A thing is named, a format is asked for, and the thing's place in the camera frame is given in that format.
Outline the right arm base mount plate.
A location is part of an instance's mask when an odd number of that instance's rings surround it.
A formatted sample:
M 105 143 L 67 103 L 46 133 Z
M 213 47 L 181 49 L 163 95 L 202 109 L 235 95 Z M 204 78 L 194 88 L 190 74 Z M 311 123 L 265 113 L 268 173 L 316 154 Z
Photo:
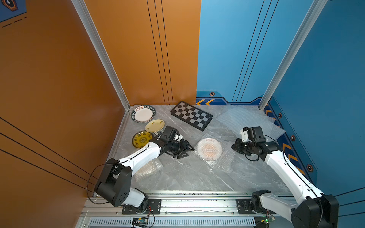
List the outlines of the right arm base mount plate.
M 264 211 L 255 211 L 251 205 L 251 199 L 236 199 L 236 206 L 239 214 L 266 215 Z

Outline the left bubble wrapped plate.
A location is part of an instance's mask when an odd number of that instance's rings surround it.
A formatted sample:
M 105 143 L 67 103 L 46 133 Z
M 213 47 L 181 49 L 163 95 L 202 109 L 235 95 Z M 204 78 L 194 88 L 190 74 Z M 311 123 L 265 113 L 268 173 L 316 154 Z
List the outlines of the left bubble wrapped plate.
M 159 159 L 154 159 L 144 165 L 141 169 L 139 169 L 135 174 L 134 178 L 136 181 L 141 181 L 158 171 L 163 169 L 163 164 L 160 162 Z

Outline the black white checkerboard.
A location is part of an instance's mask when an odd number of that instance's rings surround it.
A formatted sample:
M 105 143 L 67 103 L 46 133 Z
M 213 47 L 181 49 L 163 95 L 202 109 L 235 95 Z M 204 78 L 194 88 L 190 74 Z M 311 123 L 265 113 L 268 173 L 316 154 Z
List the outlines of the black white checkerboard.
M 178 103 L 173 109 L 170 110 L 170 113 L 172 116 L 182 120 L 183 122 L 202 132 L 213 119 L 213 115 L 184 101 Z

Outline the right circuit board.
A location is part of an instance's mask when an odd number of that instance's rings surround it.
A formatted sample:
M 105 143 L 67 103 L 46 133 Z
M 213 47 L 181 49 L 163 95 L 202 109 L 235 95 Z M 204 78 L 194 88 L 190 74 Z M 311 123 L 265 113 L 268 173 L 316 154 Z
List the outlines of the right circuit board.
M 269 228 L 272 222 L 276 221 L 274 216 L 269 217 L 254 217 L 255 225 L 254 228 Z

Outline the yellow black patterned plate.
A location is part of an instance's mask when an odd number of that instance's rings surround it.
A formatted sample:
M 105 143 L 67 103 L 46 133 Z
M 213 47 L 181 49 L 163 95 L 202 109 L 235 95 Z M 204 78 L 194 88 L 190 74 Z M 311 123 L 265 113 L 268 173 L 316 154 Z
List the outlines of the yellow black patterned plate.
M 147 131 L 140 131 L 136 133 L 132 138 L 132 145 L 135 148 L 143 148 L 153 138 L 153 135 Z

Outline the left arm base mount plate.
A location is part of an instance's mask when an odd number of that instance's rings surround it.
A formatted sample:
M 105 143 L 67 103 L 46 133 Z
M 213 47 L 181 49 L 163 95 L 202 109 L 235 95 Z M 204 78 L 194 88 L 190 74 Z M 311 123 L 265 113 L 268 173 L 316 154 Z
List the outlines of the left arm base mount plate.
M 161 212 L 161 203 L 162 203 L 161 199 L 149 199 L 148 203 L 147 203 L 147 207 L 144 210 L 140 209 L 140 208 L 136 208 L 131 205 L 124 205 L 123 209 L 122 209 L 122 214 L 123 215 L 137 215 L 137 214 L 147 215 L 150 212 L 152 212 L 154 215 L 159 215 Z

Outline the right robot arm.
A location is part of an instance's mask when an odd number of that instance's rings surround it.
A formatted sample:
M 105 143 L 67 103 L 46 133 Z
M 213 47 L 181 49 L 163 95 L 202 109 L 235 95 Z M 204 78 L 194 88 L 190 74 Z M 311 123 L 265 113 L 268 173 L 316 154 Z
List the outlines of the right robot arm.
M 235 152 L 246 157 L 255 154 L 271 167 L 292 193 L 295 203 L 282 199 L 268 190 L 253 192 L 249 203 L 238 202 L 239 211 L 274 212 L 296 228 L 336 228 L 339 203 L 333 195 L 325 195 L 290 162 L 275 141 L 268 142 L 262 128 L 244 127 L 241 137 L 232 145 Z

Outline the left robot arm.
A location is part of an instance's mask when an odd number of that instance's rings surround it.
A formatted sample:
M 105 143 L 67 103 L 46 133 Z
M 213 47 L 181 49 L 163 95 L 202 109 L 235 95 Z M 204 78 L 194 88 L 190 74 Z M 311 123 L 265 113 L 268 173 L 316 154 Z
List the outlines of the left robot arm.
M 132 177 L 147 163 L 163 154 L 181 159 L 194 150 L 177 129 L 167 126 L 163 133 L 153 137 L 137 152 L 119 160 L 109 159 L 101 165 L 103 170 L 95 185 L 95 193 L 114 207 L 130 205 L 144 212 L 148 208 L 149 197 L 143 191 L 131 188 Z

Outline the left circuit board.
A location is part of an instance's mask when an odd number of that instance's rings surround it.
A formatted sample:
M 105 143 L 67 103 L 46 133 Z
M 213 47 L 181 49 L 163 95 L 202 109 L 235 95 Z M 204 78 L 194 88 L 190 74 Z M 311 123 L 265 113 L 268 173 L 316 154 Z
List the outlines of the left circuit board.
M 149 223 L 148 217 L 140 217 L 140 218 L 134 217 L 132 219 L 132 228 L 147 228 L 148 223 Z

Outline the cream yellow dinner plate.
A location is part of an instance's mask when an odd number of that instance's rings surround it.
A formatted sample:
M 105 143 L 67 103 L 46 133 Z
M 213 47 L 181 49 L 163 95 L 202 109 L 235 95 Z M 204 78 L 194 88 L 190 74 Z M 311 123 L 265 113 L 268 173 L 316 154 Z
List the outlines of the cream yellow dinner plate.
M 156 120 L 152 120 L 150 121 L 146 126 L 145 126 L 145 130 L 149 133 L 157 133 L 161 130 L 163 130 L 165 126 L 165 122 L 162 119 L 156 119 Z

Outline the circuit board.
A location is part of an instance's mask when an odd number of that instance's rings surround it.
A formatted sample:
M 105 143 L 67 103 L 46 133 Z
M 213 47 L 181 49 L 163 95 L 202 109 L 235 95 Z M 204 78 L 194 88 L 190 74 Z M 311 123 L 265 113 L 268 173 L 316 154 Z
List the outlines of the circuit board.
M 149 223 L 148 217 L 140 217 L 140 218 L 134 217 L 132 219 L 132 228 L 147 228 L 148 223 Z
M 269 217 L 254 217 L 255 225 L 254 228 L 269 228 L 272 222 L 276 221 L 274 216 Z

